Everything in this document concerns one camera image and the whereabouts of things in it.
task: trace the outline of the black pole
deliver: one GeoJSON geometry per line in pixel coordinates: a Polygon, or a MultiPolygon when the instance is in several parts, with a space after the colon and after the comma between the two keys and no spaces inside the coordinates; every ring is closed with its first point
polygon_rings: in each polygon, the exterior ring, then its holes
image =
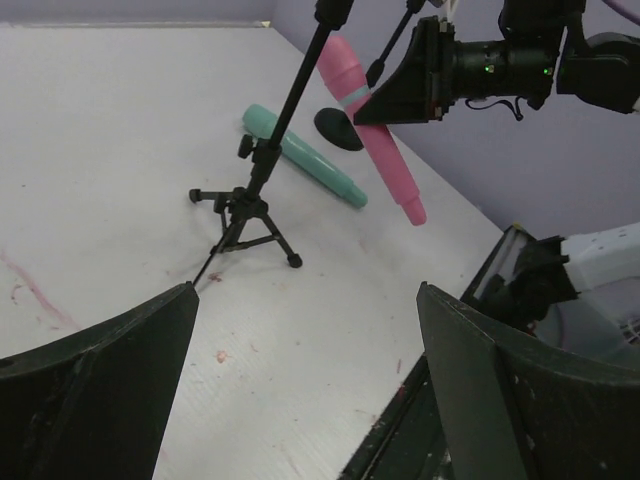
{"type": "Polygon", "coordinates": [[[302,61],[300,70],[298,70],[298,75],[296,75],[296,78],[293,81],[293,85],[291,86],[291,90],[289,91],[289,96],[284,102],[282,112],[278,117],[278,121],[276,122],[275,127],[273,127],[273,133],[271,134],[271,138],[269,139],[269,147],[277,148],[282,142],[284,134],[286,133],[287,128],[291,123],[293,114],[298,107],[298,103],[300,103],[300,98],[302,98],[302,94],[304,93],[307,83],[309,83],[309,79],[313,74],[313,70],[316,68],[318,58],[320,58],[322,49],[327,43],[327,39],[329,38],[330,34],[331,27],[329,26],[321,24],[316,29],[316,33],[311,39],[311,43],[309,44],[307,54],[302,61]]]}
{"type": "Polygon", "coordinates": [[[304,56],[302,65],[298,70],[289,95],[287,96],[282,112],[278,117],[276,125],[273,127],[271,138],[267,142],[264,139],[258,140],[258,145],[253,152],[253,169],[251,170],[251,180],[247,186],[247,196],[251,199],[258,198],[264,184],[267,183],[273,169],[282,153],[282,138],[284,137],[293,114],[296,111],[300,98],[311,78],[311,74],[318,63],[318,58],[322,53],[322,49],[331,34],[331,27],[320,24],[316,29],[316,33],[311,39],[307,53],[304,56]]]}

